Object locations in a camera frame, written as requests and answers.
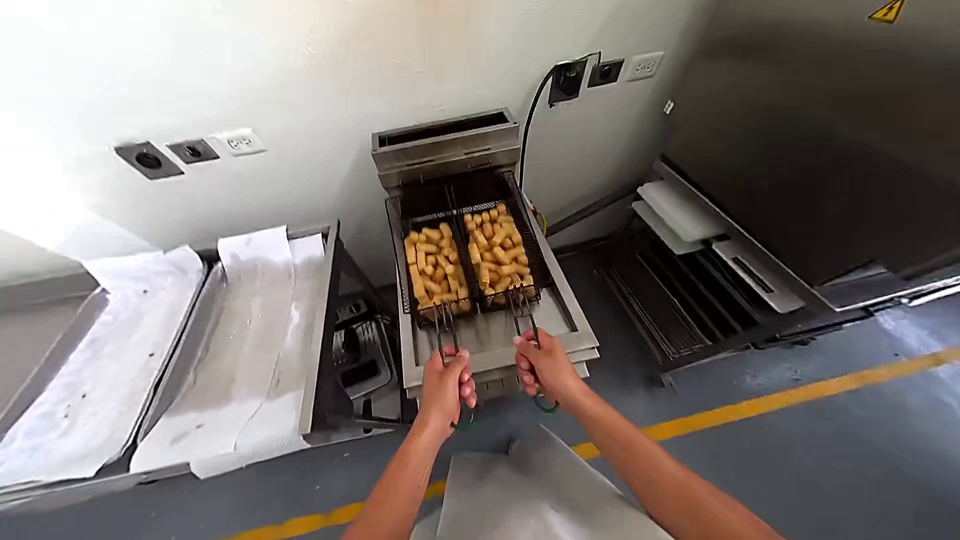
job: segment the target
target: baking sheet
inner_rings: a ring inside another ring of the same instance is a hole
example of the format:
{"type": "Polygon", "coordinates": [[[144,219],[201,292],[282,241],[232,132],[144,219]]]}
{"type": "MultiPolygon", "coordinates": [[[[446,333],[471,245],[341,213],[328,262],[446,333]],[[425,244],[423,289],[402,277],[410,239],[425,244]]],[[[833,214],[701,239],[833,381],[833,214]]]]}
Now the baking sheet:
{"type": "Polygon", "coordinates": [[[137,448],[131,472],[233,452],[267,399],[293,298],[286,228],[221,238],[217,250],[228,286],[209,350],[137,448]]]}
{"type": "Polygon", "coordinates": [[[90,478],[124,452],[204,277],[187,247],[84,266],[108,304],[0,441],[0,485],[90,478]]]}
{"type": "Polygon", "coordinates": [[[240,431],[233,452],[190,461],[190,470],[201,479],[309,448],[298,433],[298,422],[306,383],[305,366],[315,350],[313,333],[323,309],[319,301],[324,238],[315,234],[290,240],[290,251],[294,262],[293,302],[267,398],[240,431]]]}

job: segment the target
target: warning sign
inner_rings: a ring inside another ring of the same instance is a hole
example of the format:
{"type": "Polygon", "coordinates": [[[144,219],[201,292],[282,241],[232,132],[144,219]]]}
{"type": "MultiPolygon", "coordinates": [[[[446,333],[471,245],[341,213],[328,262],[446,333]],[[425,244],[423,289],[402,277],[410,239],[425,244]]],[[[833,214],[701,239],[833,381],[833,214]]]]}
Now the warning sign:
{"type": "Polygon", "coordinates": [[[906,4],[906,0],[890,0],[890,2],[884,4],[879,10],[870,13],[867,20],[893,24],[897,22],[897,17],[899,17],[900,12],[903,11],[903,4],[906,4]]]}

